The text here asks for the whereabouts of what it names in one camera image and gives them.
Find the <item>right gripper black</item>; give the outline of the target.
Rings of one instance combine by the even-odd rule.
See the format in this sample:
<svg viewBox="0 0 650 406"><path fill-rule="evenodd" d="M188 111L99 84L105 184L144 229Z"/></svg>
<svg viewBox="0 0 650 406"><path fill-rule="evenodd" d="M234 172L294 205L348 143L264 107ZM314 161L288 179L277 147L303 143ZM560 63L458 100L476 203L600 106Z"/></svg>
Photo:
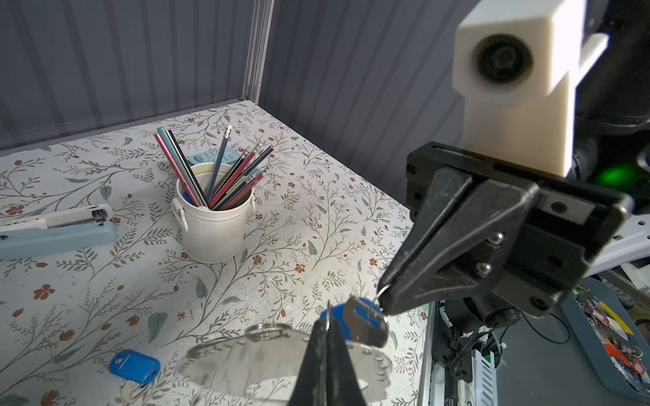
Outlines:
<svg viewBox="0 0 650 406"><path fill-rule="evenodd" d="M634 208L630 196L437 143L407 158L413 228L377 285L384 313L495 294L543 317Z"/></svg>

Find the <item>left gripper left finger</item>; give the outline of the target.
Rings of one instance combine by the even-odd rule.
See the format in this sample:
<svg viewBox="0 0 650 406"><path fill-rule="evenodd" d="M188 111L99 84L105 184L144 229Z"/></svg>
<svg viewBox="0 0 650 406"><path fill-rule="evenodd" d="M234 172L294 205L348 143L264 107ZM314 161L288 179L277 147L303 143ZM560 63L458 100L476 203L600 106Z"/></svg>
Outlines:
<svg viewBox="0 0 650 406"><path fill-rule="evenodd" d="M296 387L289 406L324 406L327 385L327 324L317 320L312 328Z"/></svg>

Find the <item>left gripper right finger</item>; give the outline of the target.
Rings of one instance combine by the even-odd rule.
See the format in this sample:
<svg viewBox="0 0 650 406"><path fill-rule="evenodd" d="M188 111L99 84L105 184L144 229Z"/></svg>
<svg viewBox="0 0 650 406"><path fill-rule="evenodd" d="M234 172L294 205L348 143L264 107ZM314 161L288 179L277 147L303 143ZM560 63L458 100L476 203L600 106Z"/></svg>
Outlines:
<svg viewBox="0 0 650 406"><path fill-rule="evenodd" d="M326 330L326 405L366 406L338 321L330 320Z"/></svg>

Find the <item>blue key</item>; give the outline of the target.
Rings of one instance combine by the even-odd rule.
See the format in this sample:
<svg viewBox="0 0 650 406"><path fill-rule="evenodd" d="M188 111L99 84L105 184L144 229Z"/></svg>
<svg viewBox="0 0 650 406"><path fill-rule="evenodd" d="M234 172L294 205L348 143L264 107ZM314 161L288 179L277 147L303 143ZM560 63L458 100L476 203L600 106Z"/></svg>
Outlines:
<svg viewBox="0 0 650 406"><path fill-rule="evenodd" d="M338 321L345 341L383 348L389 339L389 319L370 299L350 296L345 304L323 311L320 319L330 316Z"/></svg>
<svg viewBox="0 0 650 406"><path fill-rule="evenodd" d="M121 397L127 404L133 404L157 379L161 364L148 355L127 349L112 358L108 370L115 377L125 380Z"/></svg>

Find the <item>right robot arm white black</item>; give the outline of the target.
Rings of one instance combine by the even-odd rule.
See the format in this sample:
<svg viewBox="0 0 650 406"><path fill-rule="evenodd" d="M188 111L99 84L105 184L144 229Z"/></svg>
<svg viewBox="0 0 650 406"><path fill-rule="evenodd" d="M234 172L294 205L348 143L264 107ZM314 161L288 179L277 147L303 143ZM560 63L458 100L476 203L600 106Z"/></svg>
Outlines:
<svg viewBox="0 0 650 406"><path fill-rule="evenodd" d="M461 299L540 318L649 253L649 4L481 1L455 33L459 147L407 161L388 315Z"/></svg>

